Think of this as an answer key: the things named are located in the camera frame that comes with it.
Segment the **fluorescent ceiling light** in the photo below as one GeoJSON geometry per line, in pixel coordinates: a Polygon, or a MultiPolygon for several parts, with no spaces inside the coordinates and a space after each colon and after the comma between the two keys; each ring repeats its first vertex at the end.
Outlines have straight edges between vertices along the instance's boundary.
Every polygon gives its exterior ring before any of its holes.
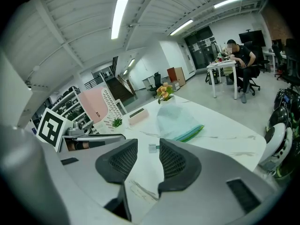
{"type": "Polygon", "coordinates": [[[130,64],[128,65],[128,67],[130,67],[130,66],[134,63],[134,61],[135,61],[135,59],[132,59],[132,60],[130,61],[130,64]]]}
{"type": "Polygon", "coordinates": [[[193,20],[190,19],[188,20],[186,23],[182,24],[178,29],[176,29],[175,31],[171,32],[170,35],[173,36],[175,33],[177,33],[179,30],[183,29],[184,27],[188,26],[190,23],[192,23],[193,20]]]}
{"type": "Polygon", "coordinates": [[[112,23],[112,39],[118,38],[122,17],[124,15],[127,2],[128,0],[117,0],[112,23]]]}
{"type": "Polygon", "coordinates": [[[215,8],[219,8],[219,7],[224,6],[224,5],[228,4],[228,3],[232,3],[232,2],[236,2],[236,1],[239,1],[239,0],[226,0],[224,2],[220,2],[220,3],[216,4],[215,8]]]}

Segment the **brick wall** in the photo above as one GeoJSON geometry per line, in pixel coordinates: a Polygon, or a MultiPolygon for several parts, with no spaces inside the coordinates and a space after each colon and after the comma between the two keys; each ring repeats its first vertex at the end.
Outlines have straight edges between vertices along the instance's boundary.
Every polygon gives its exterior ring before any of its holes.
{"type": "Polygon", "coordinates": [[[272,40],[281,39],[282,43],[285,44],[287,38],[293,38],[284,18],[271,4],[266,5],[262,11],[262,16],[267,24],[272,40]]]}

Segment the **jeans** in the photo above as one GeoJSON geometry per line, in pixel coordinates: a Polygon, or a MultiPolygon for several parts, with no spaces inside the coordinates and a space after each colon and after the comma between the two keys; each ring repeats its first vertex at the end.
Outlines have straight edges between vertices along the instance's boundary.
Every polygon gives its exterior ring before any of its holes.
{"type": "MultiPolygon", "coordinates": [[[[243,89],[243,92],[246,92],[249,84],[249,80],[253,76],[252,67],[247,67],[247,68],[236,67],[235,71],[237,76],[237,85],[243,89]]],[[[233,73],[230,73],[229,77],[231,80],[234,81],[233,73]]]]}

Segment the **man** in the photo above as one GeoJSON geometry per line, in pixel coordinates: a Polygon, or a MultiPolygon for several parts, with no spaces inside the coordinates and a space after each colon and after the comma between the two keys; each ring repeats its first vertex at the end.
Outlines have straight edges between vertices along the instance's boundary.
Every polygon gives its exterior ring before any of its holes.
{"type": "MultiPolygon", "coordinates": [[[[231,52],[230,59],[235,60],[238,63],[236,68],[237,85],[243,89],[243,94],[240,97],[242,103],[246,103],[246,94],[249,92],[249,80],[254,75],[255,71],[252,64],[254,63],[256,56],[243,45],[238,45],[232,39],[228,40],[227,48],[231,52]]],[[[234,80],[233,73],[229,75],[231,80],[234,80]]]]}

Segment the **white floor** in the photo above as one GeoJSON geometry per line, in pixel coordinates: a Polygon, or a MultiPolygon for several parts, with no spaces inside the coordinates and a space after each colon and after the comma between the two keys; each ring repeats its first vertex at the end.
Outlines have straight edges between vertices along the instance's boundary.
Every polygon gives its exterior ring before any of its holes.
{"type": "MultiPolygon", "coordinates": [[[[261,72],[259,77],[254,79],[256,84],[261,86],[261,90],[258,91],[255,88],[255,96],[248,93],[247,103],[243,104],[239,99],[240,94],[238,94],[238,99],[234,100],[234,87],[226,84],[225,77],[222,77],[222,83],[216,84],[217,98],[214,98],[212,86],[205,83],[205,77],[206,74],[194,76],[174,94],[221,113],[262,136],[265,135],[265,127],[272,114],[274,99],[278,90],[288,87],[284,81],[277,81],[273,73],[261,72]]],[[[137,97],[136,101],[126,106],[128,112],[154,100],[153,96],[146,90],[137,91],[137,97]]],[[[272,187],[278,188],[273,178],[260,167],[257,167],[254,172],[272,187]]]]}

